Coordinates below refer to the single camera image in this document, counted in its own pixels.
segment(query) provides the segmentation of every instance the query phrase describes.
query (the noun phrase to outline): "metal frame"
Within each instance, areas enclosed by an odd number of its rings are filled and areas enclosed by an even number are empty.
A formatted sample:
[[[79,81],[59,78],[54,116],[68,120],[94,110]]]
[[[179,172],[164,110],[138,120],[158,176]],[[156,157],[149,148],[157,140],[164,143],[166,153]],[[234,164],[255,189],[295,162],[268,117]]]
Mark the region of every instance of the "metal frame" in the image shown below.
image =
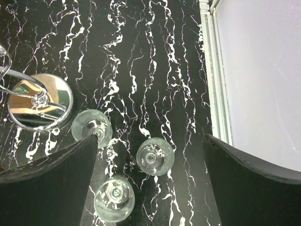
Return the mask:
[[[212,134],[232,145],[216,12],[222,0],[199,0],[209,90]]]

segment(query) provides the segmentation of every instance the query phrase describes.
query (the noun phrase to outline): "wine glass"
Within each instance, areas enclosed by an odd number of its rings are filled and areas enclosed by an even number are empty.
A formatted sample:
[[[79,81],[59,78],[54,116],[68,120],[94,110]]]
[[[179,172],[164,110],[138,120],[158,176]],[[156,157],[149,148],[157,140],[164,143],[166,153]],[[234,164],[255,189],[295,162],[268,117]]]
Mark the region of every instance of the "wine glass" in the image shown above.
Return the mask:
[[[136,161],[143,172],[161,176],[172,168],[174,151],[166,140],[158,137],[150,138],[139,147]]]
[[[94,209],[106,222],[117,223],[126,219],[135,205],[131,184],[120,176],[106,180],[96,191]]]
[[[95,134],[98,137],[98,148],[107,146],[112,138],[113,130],[107,116],[95,109],[79,113],[72,125],[71,133],[76,141]]]

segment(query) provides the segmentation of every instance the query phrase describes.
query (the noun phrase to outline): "chrome stand base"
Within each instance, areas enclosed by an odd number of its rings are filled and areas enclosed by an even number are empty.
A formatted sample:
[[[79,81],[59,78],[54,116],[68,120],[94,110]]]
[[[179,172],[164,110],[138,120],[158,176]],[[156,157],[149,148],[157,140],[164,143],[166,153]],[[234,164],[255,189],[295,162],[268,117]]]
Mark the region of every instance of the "chrome stand base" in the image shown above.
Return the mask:
[[[31,77],[40,81],[47,88],[47,98],[35,99],[10,95],[8,112],[13,121],[23,129],[45,131],[66,121],[73,106],[73,95],[69,85],[60,77],[52,74],[35,74]],[[14,92],[36,96],[42,90],[27,80],[22,80]]]

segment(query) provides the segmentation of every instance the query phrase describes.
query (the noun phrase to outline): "glass base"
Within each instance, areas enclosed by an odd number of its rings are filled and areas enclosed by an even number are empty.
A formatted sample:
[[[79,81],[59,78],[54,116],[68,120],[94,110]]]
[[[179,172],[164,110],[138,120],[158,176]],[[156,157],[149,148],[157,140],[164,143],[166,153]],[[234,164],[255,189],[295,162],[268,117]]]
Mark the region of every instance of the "glass base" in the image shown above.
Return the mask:
[[[174,151],[164,139],[151,138],[139,147],[137,164],[140,169],[153,176],[166,174],[174,164]]]
[[[126,219],[135,205],[131,184],[122,177],[105,181],[95,193],[94,208],[106,222],[120,222]]]
[[[98,148],[107,146],[112,139],[113,130],[107,116],[94,109],[79,113],[72,125],[71,132],[76,141],[83,140],[92,134],[98,137]]]

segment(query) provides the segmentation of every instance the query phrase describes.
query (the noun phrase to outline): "marble floor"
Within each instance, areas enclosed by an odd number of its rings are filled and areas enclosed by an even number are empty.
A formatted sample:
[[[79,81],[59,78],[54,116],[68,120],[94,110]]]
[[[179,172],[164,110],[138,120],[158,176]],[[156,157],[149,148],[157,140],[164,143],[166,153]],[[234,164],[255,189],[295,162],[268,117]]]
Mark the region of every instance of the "marble floor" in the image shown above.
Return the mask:
[[[109,225],[93,198],[114,174],[124,175],[136,196],[132,214],[116,225],[221,225],[202,153],[202,136],[212,128],[197,0],[0,0],[0,29],[12,69],[60,76],[75,98],[69,123],[33,133],[12,122],[8,95],[0,93],[4,169],[72,144],[72,119],[98,109],[113,138],[99,150],[82,226]],[[12,88],[17,80],[0,82]],[[167,175],[147,176],[136,165],[138,147],[150,137],[172,145]]]

